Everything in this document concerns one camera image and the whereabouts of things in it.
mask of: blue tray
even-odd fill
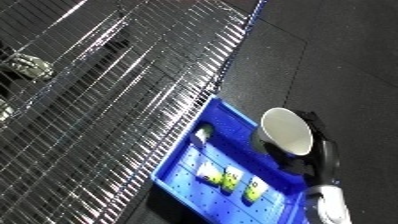
[[[189,133],[204,122],[212,124],[215,133],[206,147],[199,149],[189,141]],[[212,97],[152,173],[152,180],[210,223],[307,223],[301,206],[305,189],[303,179],[279,171],[268,155],[251,149],[248,139],[255,127],[249,118],[221,99]],[[227,195],[220,187],[209,185],[195,176],[198,167],[206,161],[220,171],[228,165],[244,171],[232,194]],[[253,175],[271,187],[249,205],[242,195]]]

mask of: gray floor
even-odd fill
[[[270,0],[221,92],[254,120],[275,106],[317,112],[353,223],[398,223],[397,25],[394,0]],[[203,221],[156,187],[128,221],[178,222]]]

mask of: wire rack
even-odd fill
[[[2,0],[0,41],[55,74],[1,72],[0,223],[115,222],[264,3],[248,16],[217,0]]]

